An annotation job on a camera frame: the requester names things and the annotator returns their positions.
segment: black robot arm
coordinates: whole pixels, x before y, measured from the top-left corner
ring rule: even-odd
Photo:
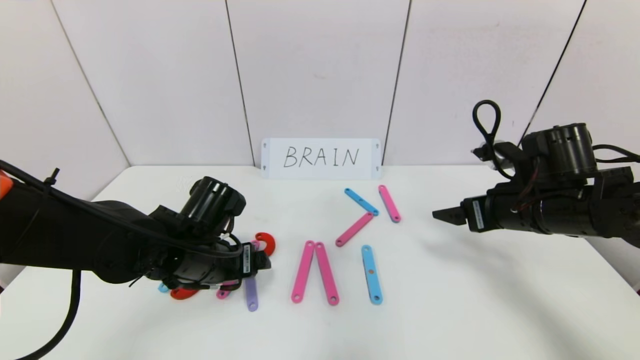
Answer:
[[[3,161],[0,170],[22,180],[4,179],[11,190],[0,198],[2,263],[90,270],[111,283],[147,276],[171,289],[241,281],[271,266],[231,234],[244,197],[210,177],[194,184],[180,213],[159,206],[145,215],[123,202],[59,192],[55,175],[41,182]]]
[[[497,126],[487,133],[477,121],[477,109],[493,101],[481,101],[474,122],[486,143],[473,153],[491,161],[501,173],[513,168],[509,181],[489,189],[486,195],[464,199],[460,206],[433,212],[433,217],[454,225],[468,223],[473,232],[495,229],[540,234],[620,237],[640,247],[640,183],[634,183],[630,167],[599,170],[597,162],[640,162],[640,156],[611,145],[591,146],[585,124],[555,126],[528,134],[522,148],[508,142],[493,143]],[[597,160],[594,149],[612,149],[625,157]]]

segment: table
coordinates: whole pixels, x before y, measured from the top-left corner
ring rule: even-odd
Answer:
[[[179,210],[202,176],[247,199],[234,231],[276,237],[273,268],[257,276],[260,308],[243,291],[184,300],[142,279],[132,288],[85,272],[67,337],[46,359],[637,359],[640,298],[583,239],[514,231],[470,233],[432,218],[502,178],[486,167],[385,167],[381,181],[275,181],[253,167],[132,167],[96,200],[149,213]],[[377,186],[403,221],[390,221]],[[381,211],[343,248],[336,237]],[[301,304],[290,300],[307,240],[324,241],[340,293],[329,306],[317,265]],[[370,303],[360,247],[374,249],[384,303]],[[49,341],[68,308],[68,270],[27,268],[2,295],[0,359]]]

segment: pink piece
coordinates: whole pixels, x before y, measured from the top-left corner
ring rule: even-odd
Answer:
[[[370,222],[371,219],[373,219],[373,213],[366,213],[362,215],[362,217],[358,221],[356,221],[355,224],[347,229],[344,234],[338,237],[338,240],[335,240],[335,246],[344,246],[344,244],[346,244],[347,241],[349,241],[356,233],[358,233],[360,229],[364,227],[364,225],[367,225],[367,223]]]
[[[231,280],[231,281],[225,281],[222,283],[222,285],[235,285],[237,284],[236,280]],[[218,291],[216,292],[216,297],[218,299],[225,299],[227,296],[229,296],[229,294],[231,294],[231,291],[225,291],[222,289],[218,289]]]
[[[391,221],[400,222],[400,213],[398,213],[396,204],[394,204],[394,200],[391,199],[391,194],[389,194],[389,190],[387,190],[387,187],[384,185],[380,185],[378,187],[378,192],[380,192],[382,202],[385,203],[385,207],[387,208],[387,213],[389,213]]]
[[[340,302],[338,289],[335,287],[335,281],[333,280],[329,257],[326,255],[326,249],[321,242],[316,243],[316,257],[318,258],[318,266],[320,267],[320,275],[322,275],[326,299],[329,305],[337,305]]]
[[[311,261],[314,258],[313,241],[307,241],[305,243],[305,249],[302,252],[302,258],[300,259],[300,267],[298,268],[298,274],[296,276],[296,283],[293,286],[293,292],[291,293],[291,300],[294,303],[299,303],[305,296],[305,288],[307,287],[307,278],[309,277],[309,270],[311,270]]]

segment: white sign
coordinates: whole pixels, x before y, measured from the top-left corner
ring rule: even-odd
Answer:
[[[382,175],[378,139],[268,138],[261,143],[268,179],[369,180]]]

